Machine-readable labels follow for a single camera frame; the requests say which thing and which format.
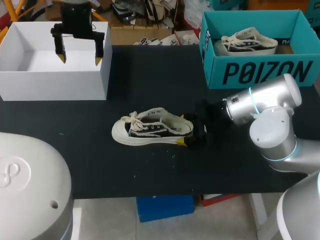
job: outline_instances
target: white sneaker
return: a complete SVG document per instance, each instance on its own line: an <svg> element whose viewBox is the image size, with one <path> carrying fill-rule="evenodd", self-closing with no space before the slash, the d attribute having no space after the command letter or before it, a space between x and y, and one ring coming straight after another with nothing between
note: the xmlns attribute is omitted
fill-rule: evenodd
<svg viewBox="0 0 320 240"><path fill-rule="evenodd" d="M112 137L129 146L146 144L180 144L180 140L193 132L192 122L175 116L162 107L123 116L112 128Z"/></svg>
<svg viewBox="0 0 320 240"><path fill-rule="evenodd" d="M278 42L263 36L254 27L223 36L213 45L216 56L273 55Z"/></svg>

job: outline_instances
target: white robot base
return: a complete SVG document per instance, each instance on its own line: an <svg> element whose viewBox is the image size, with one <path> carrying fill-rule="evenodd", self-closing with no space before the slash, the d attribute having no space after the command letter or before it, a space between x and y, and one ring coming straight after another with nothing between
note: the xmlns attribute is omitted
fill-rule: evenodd
<svg viewBox="0 0 320 240"><path fill-rule="evenodd" d="M0 133L0 213L1 240L71 239L71 176L57 150Z"/></svg>

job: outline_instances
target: teal shoe box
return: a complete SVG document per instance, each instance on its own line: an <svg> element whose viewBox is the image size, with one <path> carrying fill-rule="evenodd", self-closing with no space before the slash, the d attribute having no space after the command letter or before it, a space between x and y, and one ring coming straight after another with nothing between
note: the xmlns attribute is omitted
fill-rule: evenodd
<svg viewBox="0 0 320 240"><path fill-rule="evenodd" d="M247 0L209 0L210 7L215 11L230 10L231 8L245 3Z"/></svg>
<svg viewBox="0 0 320 240"><path fill-rule="evenodd" d="M320 26L320 0L310 0L305 11L305 17L311 27Z"/></svg>
<svg viewBox="0 0 320 240"><path fill-rule="evenodd" d="M214 42L249 27L290 44L294 54L215 55ZM199 48L210 89L246 89L285 73L299 86L311 86L320 72L320 40L300 10L205 12Z"/></svg>

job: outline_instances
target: floor tile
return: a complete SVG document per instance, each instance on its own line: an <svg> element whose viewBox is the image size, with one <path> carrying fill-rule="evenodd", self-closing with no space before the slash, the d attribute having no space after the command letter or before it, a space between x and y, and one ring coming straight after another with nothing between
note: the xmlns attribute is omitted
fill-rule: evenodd
<svg viewBox="0 0 320 240"><path fill-rule="evenodd" d="M136 198L75 200L82 208L79 240L135 240Z"/></svg>

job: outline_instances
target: white box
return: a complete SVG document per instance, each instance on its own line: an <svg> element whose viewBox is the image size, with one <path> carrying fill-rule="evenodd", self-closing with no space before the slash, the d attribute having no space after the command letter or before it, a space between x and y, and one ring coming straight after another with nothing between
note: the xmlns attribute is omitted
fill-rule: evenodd
<svg viewBox="0 0 320 240"><path fill-rule="evenodd" d="M112 46L107 22L93 22L105 34L96 66L94 40L64 37L66 63L50 32L57 22L14 22L0 45L0 95L4 101L105 100Z"/></svg>

